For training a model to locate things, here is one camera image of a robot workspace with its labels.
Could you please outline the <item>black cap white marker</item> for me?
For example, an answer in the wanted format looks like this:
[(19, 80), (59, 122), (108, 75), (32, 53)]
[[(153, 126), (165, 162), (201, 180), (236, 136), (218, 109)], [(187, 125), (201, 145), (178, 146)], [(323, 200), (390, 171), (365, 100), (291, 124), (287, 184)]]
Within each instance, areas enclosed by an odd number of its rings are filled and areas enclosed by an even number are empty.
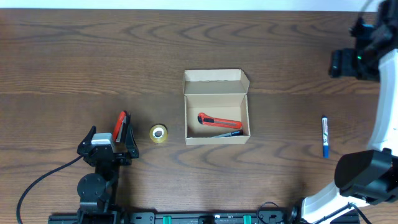
[(225, 133), (225, 134), (220, 134), (220, 135), (214, 136), (214, 138), (226, 138), (226, 137), (241, 136), (241, 135), (243, 135), (243, 130), (239, 129), (236, 131), (232, 131), (230, 133)]

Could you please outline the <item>orange utility knife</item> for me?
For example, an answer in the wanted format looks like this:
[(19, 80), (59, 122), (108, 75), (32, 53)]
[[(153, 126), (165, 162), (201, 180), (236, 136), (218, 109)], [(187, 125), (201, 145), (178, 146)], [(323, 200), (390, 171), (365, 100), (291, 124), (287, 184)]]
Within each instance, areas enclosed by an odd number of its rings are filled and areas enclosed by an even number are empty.
[(197, 116), (198, 122), (205, 126), (216, 126), (221, 128), (241, 129), (242, 122), (229, 119), (214, 118), (205, 113), (199, 113)]

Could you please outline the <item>cardboard box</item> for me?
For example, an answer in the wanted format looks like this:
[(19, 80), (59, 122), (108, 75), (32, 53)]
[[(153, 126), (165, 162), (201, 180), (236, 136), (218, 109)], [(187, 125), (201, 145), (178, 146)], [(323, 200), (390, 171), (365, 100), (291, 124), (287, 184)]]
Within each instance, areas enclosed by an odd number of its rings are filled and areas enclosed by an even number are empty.
[[(241, 69), (186, 70), (183, 75), (185, 143), (187, 145), (244, 144), (251, 137), (248, 113), (250, 81)], [(199, 113), (242, 122), (243, 135), (214, 136), (238, 129), (205, 126)]]

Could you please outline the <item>blue cap white marker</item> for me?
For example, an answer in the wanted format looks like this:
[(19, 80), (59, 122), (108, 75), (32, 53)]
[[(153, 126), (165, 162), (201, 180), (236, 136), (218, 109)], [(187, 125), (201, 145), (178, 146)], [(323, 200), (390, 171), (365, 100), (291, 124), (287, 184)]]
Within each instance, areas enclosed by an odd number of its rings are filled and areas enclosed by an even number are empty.
[(328, 118), (322, 116), (322, 141), (323, 141), (323, 157), (329, 158), (329, 136), (328, 136)]

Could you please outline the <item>yellow tape roll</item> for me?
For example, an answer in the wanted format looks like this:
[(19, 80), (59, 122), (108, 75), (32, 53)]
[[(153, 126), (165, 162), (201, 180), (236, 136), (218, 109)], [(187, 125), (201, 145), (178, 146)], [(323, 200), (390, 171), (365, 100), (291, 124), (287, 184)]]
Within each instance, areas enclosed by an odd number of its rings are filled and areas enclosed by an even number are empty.
[(167, 128), (162, 124), (156, 124), (150, 129), (149, 137), (154, 143), (162, 143), (167, 140)]

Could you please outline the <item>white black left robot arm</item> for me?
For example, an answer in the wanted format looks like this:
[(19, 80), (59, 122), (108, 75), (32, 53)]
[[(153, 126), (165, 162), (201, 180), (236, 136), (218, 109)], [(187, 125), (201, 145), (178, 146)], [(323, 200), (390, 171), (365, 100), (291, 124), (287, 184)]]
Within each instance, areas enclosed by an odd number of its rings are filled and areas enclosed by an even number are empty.
[(78, 155), (95, 168), (77, 185), (78, 223), (130, 222), (130, 215), (116, 204), (120, 167), (139, 157), (130, 121), (131, 115), (122, 111), (112, 133), (97, 133), (93, 126), (78, 145)]

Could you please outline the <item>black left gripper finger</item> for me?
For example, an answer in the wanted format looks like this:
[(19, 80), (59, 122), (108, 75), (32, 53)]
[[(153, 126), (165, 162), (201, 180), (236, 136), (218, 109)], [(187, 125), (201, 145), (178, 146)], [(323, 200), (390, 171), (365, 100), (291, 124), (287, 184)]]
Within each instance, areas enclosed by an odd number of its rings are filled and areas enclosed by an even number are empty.
[(137, 152), (137, 146), (131, 126), (131, 115), (129, 114), (126, 116), (124, 145), (129, 152)]
[(95, 134), (96, 134), (96, 126), (92, 126), (88, 134), (83, 138), (82, 142), (80, 143), (80, 146), (89, 146)]

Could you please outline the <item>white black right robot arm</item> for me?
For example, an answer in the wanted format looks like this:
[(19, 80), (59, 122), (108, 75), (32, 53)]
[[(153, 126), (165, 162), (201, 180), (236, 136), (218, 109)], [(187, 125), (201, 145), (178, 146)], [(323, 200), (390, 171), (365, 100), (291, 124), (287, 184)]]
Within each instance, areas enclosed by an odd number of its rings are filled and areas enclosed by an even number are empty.
[(349, 223), (369, 220), (361, 207), (397, 201), (397, 0), (382, 1), (376, 23), (360, 14), (350, 34), (354, 48), (331, 56), (332, 78), (380, 83), (374, 130), (365, 151), (343, 155), (332, 183), (292, 208), (289, 223)]

